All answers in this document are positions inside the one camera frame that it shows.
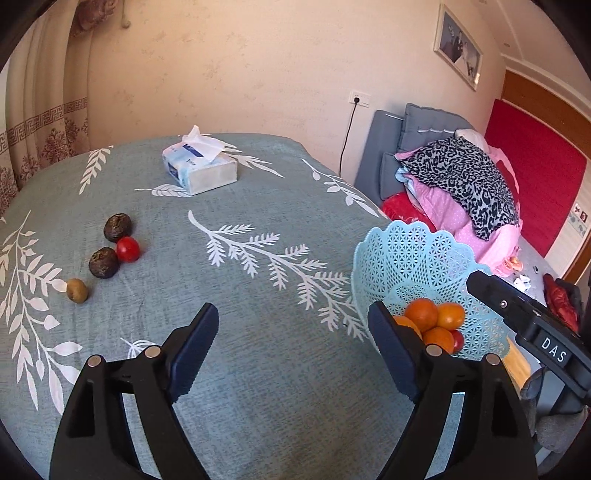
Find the grey gloved right hand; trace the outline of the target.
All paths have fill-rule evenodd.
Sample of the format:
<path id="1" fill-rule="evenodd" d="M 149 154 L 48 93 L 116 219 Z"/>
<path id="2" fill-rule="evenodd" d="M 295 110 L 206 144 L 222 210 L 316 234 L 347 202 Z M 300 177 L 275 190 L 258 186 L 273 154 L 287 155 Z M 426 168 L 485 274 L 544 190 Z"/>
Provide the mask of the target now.
<path id="1" fill-rule="evenodd" d="M 558 454 L 571 446 L 588 417 L 588 409 L 567 400 L 565 384 L 549 369 L 536 370 L 520 391 L 530 433 L 538 444 Z"/>

